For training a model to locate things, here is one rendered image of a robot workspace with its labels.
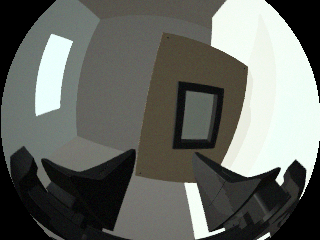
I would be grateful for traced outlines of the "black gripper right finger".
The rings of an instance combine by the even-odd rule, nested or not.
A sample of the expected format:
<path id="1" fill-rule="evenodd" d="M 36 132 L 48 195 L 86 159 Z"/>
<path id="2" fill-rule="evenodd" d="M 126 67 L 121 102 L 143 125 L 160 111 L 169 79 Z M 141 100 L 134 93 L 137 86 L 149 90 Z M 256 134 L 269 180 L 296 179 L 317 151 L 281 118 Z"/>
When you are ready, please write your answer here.
<path id="1" fill-rule="evenodd" d="M 276 180 L 281 172 L 281 167 L 276 167 L 260 175 L 241 176 L 199 152 L 193 153 L 191 163 L 209 233 L 223 229 L 223 224 L 235 216 L 259 189 Z"/>

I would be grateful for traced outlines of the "tan flat rectangular board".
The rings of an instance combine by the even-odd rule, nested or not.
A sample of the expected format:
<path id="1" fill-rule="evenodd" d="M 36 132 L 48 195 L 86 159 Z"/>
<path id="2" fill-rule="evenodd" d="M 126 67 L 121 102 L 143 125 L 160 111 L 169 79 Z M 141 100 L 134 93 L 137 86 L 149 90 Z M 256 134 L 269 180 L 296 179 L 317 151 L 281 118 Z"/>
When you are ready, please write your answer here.
<path id="1" fill-rule="evenodd" d="M 196 183 L 191 163 L 195 152 L 221 165 L 239 123 L 247 75 L 248 65 L 228 53 L 189 37 L 163 32 L 145 104 L 135 176 Z M 177 81 L 224 88 L 215 148 L 172 149 Z"/>

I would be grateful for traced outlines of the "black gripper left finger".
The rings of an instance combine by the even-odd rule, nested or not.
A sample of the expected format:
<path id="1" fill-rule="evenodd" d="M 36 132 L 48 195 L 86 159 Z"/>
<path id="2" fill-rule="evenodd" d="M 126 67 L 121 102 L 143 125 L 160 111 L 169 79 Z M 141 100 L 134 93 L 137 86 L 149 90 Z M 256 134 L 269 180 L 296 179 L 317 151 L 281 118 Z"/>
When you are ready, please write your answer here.
<path id="1" fill-rule="evenodd" d="M 135 161 L 135 149 L 129 149 L 120 156 L 83 172 L 61 167 L 44 157 L 41 164 L 49 180 L 79 199 L 91 215 L 104 225 L 103 228 L 113 232 L 129 180 L 135 169 Z"/>

